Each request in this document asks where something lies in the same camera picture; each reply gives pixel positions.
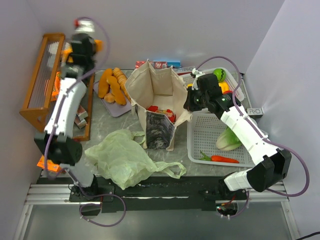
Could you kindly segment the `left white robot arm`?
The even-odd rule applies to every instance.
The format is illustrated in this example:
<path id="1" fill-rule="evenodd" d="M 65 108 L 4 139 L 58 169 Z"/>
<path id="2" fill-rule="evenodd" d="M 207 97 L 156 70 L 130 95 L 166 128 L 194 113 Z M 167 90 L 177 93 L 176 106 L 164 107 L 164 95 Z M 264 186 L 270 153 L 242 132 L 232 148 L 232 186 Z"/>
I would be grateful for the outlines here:
<path id="1" fill-rule="evenodd" d="M 98 193 L 94 174 L 80 163 L 81 143 L 73 139 L 74 120 L 84 97 L 86 83 L 95 70 L 94 56 L 98 51 L 94 39 L 87 33 L 75 33 L 70 41 L 71 51 L 60 68 L 60 89 L 49 122 L 34 142 L 44 156 L 67 171 L 77 190 L 87 198 Z"/>

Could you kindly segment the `beige canvas tote bag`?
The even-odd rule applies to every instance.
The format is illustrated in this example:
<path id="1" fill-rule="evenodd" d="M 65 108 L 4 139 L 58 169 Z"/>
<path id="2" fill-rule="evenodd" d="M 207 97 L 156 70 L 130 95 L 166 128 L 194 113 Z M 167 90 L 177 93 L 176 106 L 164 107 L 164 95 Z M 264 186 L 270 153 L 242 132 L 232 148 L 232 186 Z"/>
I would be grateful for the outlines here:
<path id="1" fill-rule="evenodd" d="M 190 121 L 192 114 L 184 109 L 187 86 L 171 67 L 154 69 L 147 61 L 136 68 L 125 83 L 132 112 L 137 114 L 145 133 L 145 149 L 173 151 L 178 126 Z M 176 115 L 172 123 L 166 115 L 148 111 L 150 106 L 170 109 Z"/>

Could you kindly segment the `red candy bag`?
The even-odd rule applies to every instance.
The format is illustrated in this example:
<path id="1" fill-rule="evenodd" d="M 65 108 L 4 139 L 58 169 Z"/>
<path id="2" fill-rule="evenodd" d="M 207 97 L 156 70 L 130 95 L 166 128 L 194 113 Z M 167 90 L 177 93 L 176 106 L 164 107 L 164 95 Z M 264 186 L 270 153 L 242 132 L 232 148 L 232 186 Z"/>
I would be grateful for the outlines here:
<path id="1" fill-rule="evenodd" d="M 154 113 L 158 113 L 158 114 L 164 114 L 167 116 L 167 118 L 172 122 L 175 123 L 176 121 L 176 115 L 174 114 L 174 112 L 170 109 L 163 109 L 160 108 L 156 105 L 151 105 L 148 109 L 148 111 L 150 112 L 154 112 Z"/>

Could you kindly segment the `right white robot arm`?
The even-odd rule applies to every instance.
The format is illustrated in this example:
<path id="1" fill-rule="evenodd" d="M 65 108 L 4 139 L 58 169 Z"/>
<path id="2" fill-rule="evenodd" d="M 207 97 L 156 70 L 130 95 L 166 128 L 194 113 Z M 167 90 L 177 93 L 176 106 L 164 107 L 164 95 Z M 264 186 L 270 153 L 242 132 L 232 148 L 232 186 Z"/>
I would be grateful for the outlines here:
<path id="1" fill-rule="evenodd" d="M 225 176 L 221 183 L 224 189 L 263 192 L 287 176 L 291 153 L 267 142 L 268 137 L 246 114 L 241 102 L 231 92 L 222 92 L 213 73 L 195 75 L 183 107 L 189 112 L 208 109 L 235 133 L 250 154 L 254 167 Z"/>

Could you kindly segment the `orange gummy snack bag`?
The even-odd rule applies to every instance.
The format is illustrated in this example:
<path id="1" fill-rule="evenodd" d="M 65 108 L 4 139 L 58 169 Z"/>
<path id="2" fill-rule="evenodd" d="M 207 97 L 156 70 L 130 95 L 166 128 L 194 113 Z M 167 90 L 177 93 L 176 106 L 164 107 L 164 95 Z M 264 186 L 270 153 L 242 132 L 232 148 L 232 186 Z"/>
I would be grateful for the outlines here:
<path id="1" fill-rule="evenodd" d="M 95 51 L 100 52 L 103 49 L 103 41 L 96 39 L 95 43 Z M 62 54 L 62 62 L 66 62 L 67 56 L 72 52 L 72 47 L 70 43 L 66 43 L 64 50 L 61 52 Z"/>

